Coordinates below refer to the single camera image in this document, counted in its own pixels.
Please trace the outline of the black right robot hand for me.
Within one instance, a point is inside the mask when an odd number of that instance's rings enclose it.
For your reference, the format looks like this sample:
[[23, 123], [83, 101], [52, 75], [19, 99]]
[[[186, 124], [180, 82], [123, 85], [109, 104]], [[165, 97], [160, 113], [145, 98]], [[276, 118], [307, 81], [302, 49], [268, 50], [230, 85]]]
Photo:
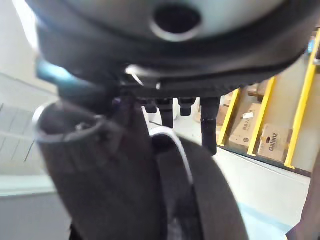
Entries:
[[36, 142], [72, 240], [246, 240], [220, 98], [305, 52], [317, 0], [29, 0], [59, 100]]

